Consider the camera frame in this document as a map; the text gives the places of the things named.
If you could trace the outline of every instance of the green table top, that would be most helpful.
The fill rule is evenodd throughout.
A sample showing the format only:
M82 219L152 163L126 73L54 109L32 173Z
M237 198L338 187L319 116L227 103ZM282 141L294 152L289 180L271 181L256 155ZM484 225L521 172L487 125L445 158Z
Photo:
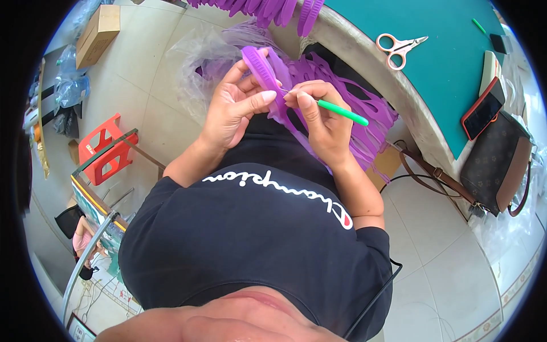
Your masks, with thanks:
M423 98L457 159L468 140L460 120L479 98L484 51L493 51L489 35L504 34L490 2L325 0L325 5L372 40L382 33L398 40L429 36L406 55L402 72ZM502 54L496 57L503 63Z

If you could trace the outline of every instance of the pink shirt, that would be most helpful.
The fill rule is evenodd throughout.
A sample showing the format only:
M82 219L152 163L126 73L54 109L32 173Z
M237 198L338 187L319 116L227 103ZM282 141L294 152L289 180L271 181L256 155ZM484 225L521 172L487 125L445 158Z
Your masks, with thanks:
M84 235L81 236L74 233L74 236L72 237L72 246L74 247L74 250L76 252L83 251L88 246L91 238L92 236L87 230L84 230Z

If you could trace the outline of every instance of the wrist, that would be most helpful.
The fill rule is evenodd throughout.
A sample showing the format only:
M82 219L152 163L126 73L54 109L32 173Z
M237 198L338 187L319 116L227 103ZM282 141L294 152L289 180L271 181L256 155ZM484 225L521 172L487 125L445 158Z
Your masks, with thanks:
M347 169L350 165L356 163L356 159L355 157L353 156L353 154L351 154L350 150L348 149L345 153L342 153L341 155L339 155L338 158L336 158L336 162L334 163L331 163L332 165L329 165L327 163L327 165L329 166L329 168L335 172L335 171L338 171L338 170L345 170Z
M199 135L193 145L195 145L199 151L207 155L224 156L224 154L228 151L227 147L219 146L218 144L211 142L203 134Z

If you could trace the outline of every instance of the monogram handbag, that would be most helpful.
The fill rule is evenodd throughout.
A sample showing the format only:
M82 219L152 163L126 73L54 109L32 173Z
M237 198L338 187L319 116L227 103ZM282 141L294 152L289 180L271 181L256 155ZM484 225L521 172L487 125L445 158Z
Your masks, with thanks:
M487 210L494 216L508 209L511 216L517 216L526 203L530 186L532 143L529 133L511 114L501 110L477 138L475 146L460 173L461 184L434 167L419 156L404 149L400 152L401 162L413 179L428 189L453 198L465 198L475 207ZM416 161L438 183L454 190L457 196L447 195L419 179L408 166L405 155ZM522 201L511 210L515 196L526 169L528 178Z

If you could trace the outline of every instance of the smartphone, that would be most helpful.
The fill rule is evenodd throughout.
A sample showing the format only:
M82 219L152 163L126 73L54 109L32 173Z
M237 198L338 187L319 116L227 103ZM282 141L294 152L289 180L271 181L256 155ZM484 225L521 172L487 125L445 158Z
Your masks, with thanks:
M496 121L504 103L502 85L499 78L494 77L479 99L462 117L462 126L469 140L475 140L490 122Z

